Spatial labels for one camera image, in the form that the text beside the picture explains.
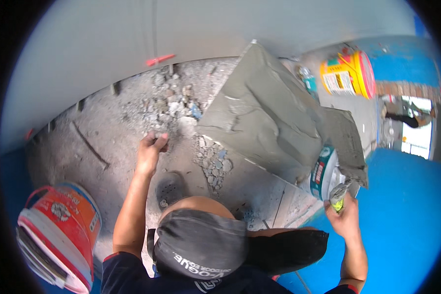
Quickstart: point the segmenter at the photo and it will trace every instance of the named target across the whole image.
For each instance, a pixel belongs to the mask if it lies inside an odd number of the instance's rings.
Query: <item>person in background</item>
[[[250,232],[221,203],[185,197],[182,179],[175,173],[166,173],[155,189],[157,199],[178,199],[163,210],[156,244],[154,229],[147,234],[157,277],[148,276],[141,258],[147,193],[159,153],[167,149],[168,134],[156,139],[150,132],[141,140],[137,167],[114,228],[114,253],[103,262],[101,293],[291,293],[271,276],[318,261],[325,254],[328,234],[311,227]],[[339,285],[327,294],[358,294],[368,269],[358,201],[347,193],[339,213],[329,202],[325,213],[346,245]]]
[[[409,115],[389,113],[387,112],[386,107],[384,107],[383,109],[383,114],[385,114],[384,117],[393,121],[404,122],[412,128],[426,126],[436,117],[434,107],[432,107],[430,112],[427,113],[419,109],[417,106],[415,106],[415,104],[409,104],[405,100],[402,100],[402,104],[404,106],[404,109],[409,109],[412,112],[412,117]]]

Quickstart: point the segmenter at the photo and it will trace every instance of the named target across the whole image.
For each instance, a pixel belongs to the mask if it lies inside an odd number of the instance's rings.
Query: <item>gray wall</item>
[[[0,128],[2,153],[25,143],[82,98],[161,65],[238,56],[256,38],[274,56],[297,56],[358,38],[415,35],[403,0],[57,0],[12,74]]]

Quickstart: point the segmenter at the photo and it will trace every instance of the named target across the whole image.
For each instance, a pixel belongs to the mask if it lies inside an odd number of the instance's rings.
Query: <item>window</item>
[[[402,96],[402,100],[406,100],[409,104],[415,104],[423,111],[429,112],[431,110],[431,101],[429,99]],[[429,145],[431,142],[431,125],[412,128],[404,124],[402,130],[402,137],[405,137],[405,142],[402,142],[402,152],[422,156],[425,159],[429,157]]]

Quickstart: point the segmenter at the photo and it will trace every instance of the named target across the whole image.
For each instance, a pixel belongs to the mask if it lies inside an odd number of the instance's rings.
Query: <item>person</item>
[[[406,109],[410,109],[413,113],[413,116],[403,115],[403,114],[394,114],[387,112],[387,108],[384,107],[384,113],[385,118],[391,119],[393,121],[401,121],[406,123],[408,126],[412,128],[418,128],[421,126],[428,125],[431,120],[433,120],[436,117],[435,108],[432,107],[429,113],[424,112],[423,110],[419,109],[415,106],[415,104],[409,104],[405,100],[402,100],[402,104],[404,104],[404,107]]]
[[[114,253],[103,262],[101,293],[290,293],[271,276],[322,258],[328,240],[323,231],[308,227],[249,232],[221,203],[181,197],[164,209],[155,245],[147,235],[158,276],[150,278],[141,260],[147,193],[159,153],[167,149],[168,134],[156,139],[151,132],[140,142],[137,167],[114,228]],[[180,178],[168,174],[155,189],[157,197],[183,193]],[[339,285],[327,294],[357,294],[367,276],[358,203],[348,193],[340,213],[330,203],[325,207],[346,245]]]

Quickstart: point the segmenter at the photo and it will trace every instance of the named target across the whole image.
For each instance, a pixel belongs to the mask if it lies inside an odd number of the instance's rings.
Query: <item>navy shirt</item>
[[[283,286],[268,278],[262,271],[242,266],[230,275],[212,280],[194,280],[176,275],[150,278],[142,261],[137,256],[118,252],[103,262],[101,279],[102,294],[116,293],[245,293],[245,294],[290,294]],[[327,294],[356,294],[348,285],[338,286]]]

